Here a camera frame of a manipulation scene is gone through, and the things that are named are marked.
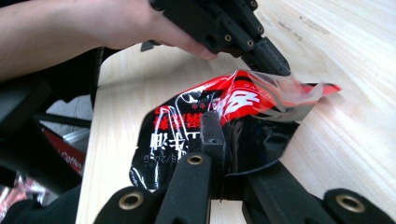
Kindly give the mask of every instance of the crinkled plastic wrapper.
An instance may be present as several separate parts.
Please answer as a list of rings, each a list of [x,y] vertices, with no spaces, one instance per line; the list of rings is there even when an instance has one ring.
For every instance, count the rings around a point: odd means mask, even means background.
[[[237,70],[176,95],[144,118],[130,171],[133,184],[159,189],[177,161],[199,139],[201,116],[219,115],[229,159],[225,175],[243,175],[278,161],[318,99],[340,91],[333,84],[305,84],[293,77]]]

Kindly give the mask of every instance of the wooden table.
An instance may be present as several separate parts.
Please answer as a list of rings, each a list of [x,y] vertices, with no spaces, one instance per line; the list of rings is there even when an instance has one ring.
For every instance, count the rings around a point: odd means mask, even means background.
[[[259,1],[265,35],[303,82],[343,90],[319,101],[281,161],[312,194],[357,191],[396,219],[396,14],[394,1]],[[176,48],[126,49],[103,65],[77,223],[92,223],[128,172],[143,117],[212,77],[247,68]],[[213,202],[211,223],[245,223],[241,203]]]

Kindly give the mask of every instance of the red object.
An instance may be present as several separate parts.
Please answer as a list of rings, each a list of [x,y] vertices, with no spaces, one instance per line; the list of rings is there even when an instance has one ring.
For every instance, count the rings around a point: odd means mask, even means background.
[[[46,127],[43,128],[43,133],[48,137],[52,145],[58,149],[62,158],[64,158],[74,170],[80,173],[85,162],[85,153],[70,146],[61,136]]]
[[[222,95],[211,102],[219,112],[221,125],[246,115],[257,116],[266,111],[300,105],[314,105],[320,97],[341,90],[331,83],[302,83],[293,77],[280,77],[246,70],[215,77],[189,91],[219,91]]]

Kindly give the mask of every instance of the black metal bracket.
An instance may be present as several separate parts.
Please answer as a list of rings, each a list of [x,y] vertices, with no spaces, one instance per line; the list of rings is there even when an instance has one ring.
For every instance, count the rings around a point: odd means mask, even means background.
[[[266,223],[395,223],[386,213],[361,195],[347,189],[332,189],[324,200],[309,194],[288,169],[278,162],[261,171],[238,176],[242,188],[225,186],[227,159],[216,112],[202,118],[201,143],[178,162],[168,186],[154,192],[129,187],[118,191],[99,213],[103,223],[209,223],[210,201],[234,200],[242,195],[247,224]],[[224,194],[228,191],[242,190]]]
[[[241,57],[253,71],[290,74],[285,57],[270,39],[262,37],[264,28],[253,13],[258,7],[256,1],[150,0],[150,3],[213,53]]]

